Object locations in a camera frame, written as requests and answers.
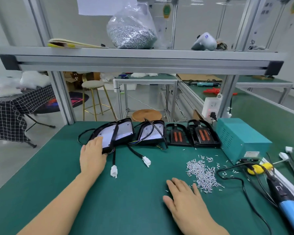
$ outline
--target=scissors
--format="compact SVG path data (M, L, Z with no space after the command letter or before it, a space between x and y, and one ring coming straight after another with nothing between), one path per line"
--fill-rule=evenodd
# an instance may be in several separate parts
M128 79L128 75L127 74L120 74L119 75L121 77L121 79Z

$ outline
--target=black rug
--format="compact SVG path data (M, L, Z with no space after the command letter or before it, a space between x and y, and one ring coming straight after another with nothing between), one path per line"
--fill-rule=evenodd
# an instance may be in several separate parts
M69 92L72 106L77 107L83 104L83 93L80 92ZM89 99L89 96L85 94L85 102ZM40 106L34 114L46 114L46 113L52 113L60 111L58 102L56 98L51 99L50 101L44 103L42 106Z

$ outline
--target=red clamp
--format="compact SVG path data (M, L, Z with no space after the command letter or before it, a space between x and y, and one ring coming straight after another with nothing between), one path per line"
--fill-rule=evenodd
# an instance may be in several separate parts
M212 89L206 89L204 90L204 93L213 93L215 95L218 95L220 93L220 88L212 88Z

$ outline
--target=teal metal box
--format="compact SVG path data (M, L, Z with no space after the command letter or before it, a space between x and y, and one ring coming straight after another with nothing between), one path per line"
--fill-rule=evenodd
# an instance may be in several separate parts
M221 149L234 164L242 158L263 158L272 142L239 118L219 118Z

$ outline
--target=checkered tablecloth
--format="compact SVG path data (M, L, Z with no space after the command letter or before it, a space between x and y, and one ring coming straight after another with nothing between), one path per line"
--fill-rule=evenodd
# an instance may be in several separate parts
M51 85L27 90L19 95L0 97L0 139L29 142L25 135L27 123L23 115L33 113L54 97Z

